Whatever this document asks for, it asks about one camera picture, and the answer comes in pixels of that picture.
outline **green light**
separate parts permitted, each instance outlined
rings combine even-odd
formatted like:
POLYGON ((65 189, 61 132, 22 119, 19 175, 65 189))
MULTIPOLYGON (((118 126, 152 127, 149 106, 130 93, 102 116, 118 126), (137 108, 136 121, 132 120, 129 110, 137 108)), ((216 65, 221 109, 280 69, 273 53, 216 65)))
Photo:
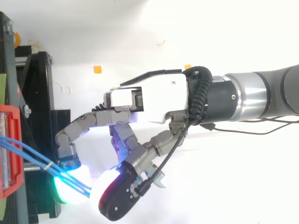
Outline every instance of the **green light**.
MULTIPOLYGON (((82 165, 81 167, 67 171, 69 174, 80 180, 82 183, 86 184, 87 186, 91 184, 91 179, 89 175, 89 168, 85 165, 82 165)), ((59 177, 54 177, 54 183, 56 187, 56 191, 60 197, 60 199, 66 203, 66 204, 79 204, 86 200, 88 200, 87 197, 84 195, 78 193, 74 189, 72 189, 70 186, 63 183, 59 177)))

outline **robotic hand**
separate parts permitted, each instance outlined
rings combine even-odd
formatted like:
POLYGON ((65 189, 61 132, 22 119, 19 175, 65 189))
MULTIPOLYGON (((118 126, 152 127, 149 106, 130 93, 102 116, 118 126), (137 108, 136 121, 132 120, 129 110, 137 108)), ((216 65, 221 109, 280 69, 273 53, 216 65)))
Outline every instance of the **robotic hand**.
POLYGON ((104 106, 74 120, 56 135, 59 164, 79 167, 73 141, 90 127, 109 126, 120 175, 99 201, 109 220, 122 218, 154 183, 164 187, 161 169, 191 125, 217 121, 243 121, 299 114, 299 65, 267 72, 213 76, 205 67, 145 73, 104 95, 104 106), (164 123, 166 130, 144 144, 138 143, 129 123, 164 123), (152 160, 168 154, 157 167, 152 160), (145 172, 148 179, 141 178, 145 172))

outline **black metal rack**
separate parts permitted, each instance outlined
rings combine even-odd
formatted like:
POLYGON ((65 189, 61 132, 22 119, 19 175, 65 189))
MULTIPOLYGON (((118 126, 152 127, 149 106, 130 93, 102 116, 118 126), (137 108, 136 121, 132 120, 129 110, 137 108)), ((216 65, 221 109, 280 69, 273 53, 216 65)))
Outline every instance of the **black metal rack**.
MULTIPOLYGON (((22 141, 55 159, 55 134, 70 123, 70 110, 54 110, 47 52, 31 53, 31 46, 14 49, 10 19, 0 12, 0 73, 7 75, 6 104, 21 110, 22 141), (16 58, 25 58, 17 64, 16 58)), ((25 172, 25 183, 7 198, 5 224, 36 224, 38 214, 56 218, 61 212, 53 178, 46 172, 25 172)))

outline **white wall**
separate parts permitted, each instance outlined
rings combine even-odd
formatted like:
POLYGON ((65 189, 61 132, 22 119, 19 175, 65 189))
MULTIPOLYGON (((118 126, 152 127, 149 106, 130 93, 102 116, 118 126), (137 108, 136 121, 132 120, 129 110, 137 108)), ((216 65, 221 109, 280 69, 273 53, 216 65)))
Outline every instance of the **white wall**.
MULTIPOLYGON (((1 0, 22 44, 38 41, 54 58, 55 108, 71 118, 102 102, 103 93, 149 70, 203 65, 213 75, 298 64, 294 0, 1 0), (102 74, 93 66, 101 65, 102 74)), ((263 132, 277 124, 222 123, 263 132)), ((133 125, 139 141, 167 125, 133 125)), ((117 163, 108 128, 77 142, 93 177, 117 163)), ((297 126, 268 136, 192 127, 164 168, 166 189, 153 186, 119 224, 293 224, 299 222, 297 126)), ((64 206, 40 223, 110 223, 88 203, 64 206)))

